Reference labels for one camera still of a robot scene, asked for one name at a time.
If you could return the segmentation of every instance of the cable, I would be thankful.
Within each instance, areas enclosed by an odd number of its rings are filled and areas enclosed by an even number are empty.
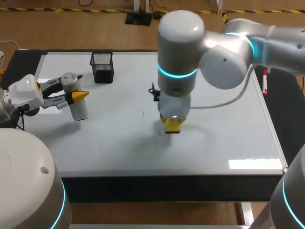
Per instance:
[[[153,5],[149,2],[149,5],[152,7],[152,10],[149,12],[149,13],[151,13],[151,12],[153,12]]]
[[[15,122],[15,115],[18,114],[18,120],[19,120],[19,117],[21,117],[21,120],[22,120],[22,127],[18,125],[18,123]],[[16,125],[19,129],[24,130],[24,118],[23,118],[23,112],[22,111],[14,111],[12,114],[11,114],[11,121],[13,122],[14,125]]]
[[[3,53],[3,58],[0,59],[0,70],[3,70],[3,69],[2,69],[2,66],[3,66],[3,61],[4,61],[4,59],[5,59],[5,54]]]
[[[15,45],[19,48],[19,49],[21,49],[20,48],[20,46],[17,44],[17,42],[15,42],[15,41],[0,41],[0,43],[4,43],[4,42],[13,42],[13,43],[15,43]]]
[[[246,88],[249,84],[249,81],[250,81],[250,77],[251,77],[251,74],[254,70],[254,67],[253,65],[250,66],[250,69],[247,73],[247,76],[246,76],[246,82],[244,83],[244,87],[243,89],[241,90],[241,92],[232,100],[228,101],[228,102],[225,102],[225,103],[222,103],[222,104],[218,104],[218,105],[211,105],[211,106],[191,106],[191,109],[212,109],[212,108],[217,108],[217,107],[222,107],[222,106],[226,106],[226,105],[229,105],[229,104],[232,104],[234,103],[235,101],[239,100],[244,92],[246,91]]]
[[[157,2],[156,2],[156,0],[154,0],[153,1],[155,4],[156,4],[156,6],[157,7],[159,7],[159,8],[163,8],[163,9],[167,9],[167,7],[166,6],[160,6]]]
[[[92,3],[93,3],[93,0],[91,0],[91,2],[86,5],[82,5],[81,0],[78,0],[78,5],[80,5],[80,6],[90,6]]]

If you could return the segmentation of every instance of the yellow and black tape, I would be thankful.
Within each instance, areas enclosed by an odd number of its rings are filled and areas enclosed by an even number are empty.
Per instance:
[[[222,17],[223,17],[224,24],[229,22],[228,13],[227,12],[222,12]]]
[[[87,12],[87,13],[128,13],[132,10],[88,10],[88,9],[74,9],[74,8],[0,8],[0,11],[54,11],[56,13],[62,11],[73,12]]]
[[[305,13],[305,10],[223,10],[226,13]]]
[[[0,8],[0,11],[74,11],[74,12],[93,12],[93,13],[128,13],[132,10],[89,10],[89,9],[75,9],[75,8]],[[157,10],[157,12],[166,14],[169,11]],[[223,14],[223,13],[305,13],[305,10],[196,10],[195,13],[213,13],[213,14]]]

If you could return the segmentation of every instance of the blue led ring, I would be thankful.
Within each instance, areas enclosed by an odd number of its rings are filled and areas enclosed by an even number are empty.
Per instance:
[[[185,77],[188,77],[188,76],[193,75],[193,74],[197,71],[197,69],[195,69],[193,72],[188,73],[188,74],[185,74],[185,75],[174,75],[174,74],[170,74],[170,73],[167,73],[166,71],[164,71],[164,70],[160,67],[159,64],[158,64],[158,69],[159,69],[159,71],[160,71],[162,74],[164,74],[164,75],[166,75],[166,76],[168,76],[168,77],[172,77],[172,78],[185,78]]]
[[[234,36],[239,36],[241,38],[244,38],[248,43],[249,45],[251,46],[252,48],[252,52],[253,52],[253,56],[255,54],[255,50],[254,50],[254,45],[252,44],[252,42],[249,40],[249,38],[247,38],[245,35],[243,34],[240,34],[240,33],[236,33],[236,32],[227,32],[226,35],[234,35]]]
[[[61,217],[61,214],[62,214],[62,211],[63,211],[63,206],[65,205],[66,192],[65,192],[65,187],[64,187],[62,181],[61,181],[61,183],[62,183],[62,189],[63,189],[63,201],[62,201],[61,211],[59,212],[59,215],[58,215],[56,221],[54,222],[53,226],[52,226],[50,229],[54,229],[54,228],[55,228],[55,226],[56,226],[58,220],[59,220],[60,217]]]
[[[292,211],[291,207],[289,206],[289,203],[288,203],[288,201],[287,201],[286,194],[285,194],[284,183],[285,183],[285,178],[283,179],[283,196],[284,196],[284,200],[285,200],[285,203],[286,203],[286,205],[287,205],[287,208],[288,208],[288,210],[290,211],[290,214],[293,216],[293,218],[297,221],[297,223],[298,223],[303,229],[305,229],[304,224],[296,217],[296,215],[295,215],[294,212]]]

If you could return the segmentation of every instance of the black stand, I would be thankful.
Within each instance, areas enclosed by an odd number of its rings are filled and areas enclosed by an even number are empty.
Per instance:
[[[147,25],[150,26],[152,21],[152,14],[141,12],[130,12],[127,13],[125,24],[131,25]]]

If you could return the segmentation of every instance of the marker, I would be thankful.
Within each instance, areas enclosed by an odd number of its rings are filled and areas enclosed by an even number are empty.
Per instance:
[[[263,71],[263,86],[262,86],[263,97],[267,96],[267,69]]]

